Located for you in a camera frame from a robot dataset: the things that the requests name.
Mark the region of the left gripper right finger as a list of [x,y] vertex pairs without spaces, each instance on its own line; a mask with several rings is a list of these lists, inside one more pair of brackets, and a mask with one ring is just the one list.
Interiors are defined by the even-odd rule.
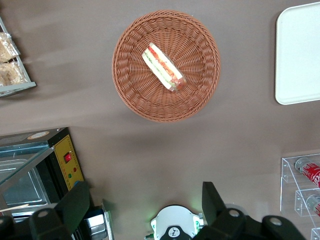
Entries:
[[207,222],[195,240],[304,240],[287,218],[266,215],[256,221],[234,207],[226,207],[212,182],[202,183],[202,210]]

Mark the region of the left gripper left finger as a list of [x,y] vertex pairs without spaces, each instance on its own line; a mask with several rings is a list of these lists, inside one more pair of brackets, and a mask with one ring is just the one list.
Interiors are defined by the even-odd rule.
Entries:
[[72,234],[90,208],[90,189],[78,182],[55,207],[41,208],[16,223],[10,216],[0,217],[2,240],[71,240]]

